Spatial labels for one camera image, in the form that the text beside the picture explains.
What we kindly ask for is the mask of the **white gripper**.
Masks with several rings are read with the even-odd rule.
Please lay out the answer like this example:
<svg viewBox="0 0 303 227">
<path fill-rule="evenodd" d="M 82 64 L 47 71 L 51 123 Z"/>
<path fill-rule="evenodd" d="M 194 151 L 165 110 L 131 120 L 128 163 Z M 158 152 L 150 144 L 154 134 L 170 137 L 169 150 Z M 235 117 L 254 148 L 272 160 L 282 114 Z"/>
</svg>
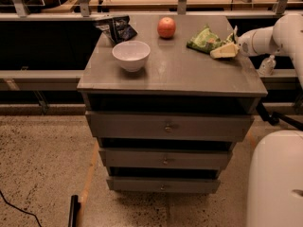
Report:
<svg viewBox="0 0 303 227">
<path fill-rule="evenodd" d="M 210 51 L 210 57 L 212 59 L 235 58 L 238 55 L 239 50 L 244 56 L 254 56 L 254 34 L 255 32 L 253 31 L 243 33 L 241 36 L 239 36 L 237 44 L 227 43 L 215 45 L 214 48 Z"/>
</svg>

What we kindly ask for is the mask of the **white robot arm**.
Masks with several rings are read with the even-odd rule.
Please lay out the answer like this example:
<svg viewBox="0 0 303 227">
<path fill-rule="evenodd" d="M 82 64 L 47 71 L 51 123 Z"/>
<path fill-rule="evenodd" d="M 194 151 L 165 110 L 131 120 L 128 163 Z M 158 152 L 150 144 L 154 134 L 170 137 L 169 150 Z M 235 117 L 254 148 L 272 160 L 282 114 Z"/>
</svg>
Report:
<svg viewBox="0 0 303 227">
<path fill-rule="evenodd" d="M 263 76 L 273 74 L 277 56 L 291 59 L 298 80 L 303 86 L 303 15 L 287 14 L 273 26 L 257 28 L 237 37 L 235 42 L 224 44 L 210 52 L 213 59 L 232 58 L 238 53 L 246 57 L 269 54 L 258 69 Z"/>
</svg>

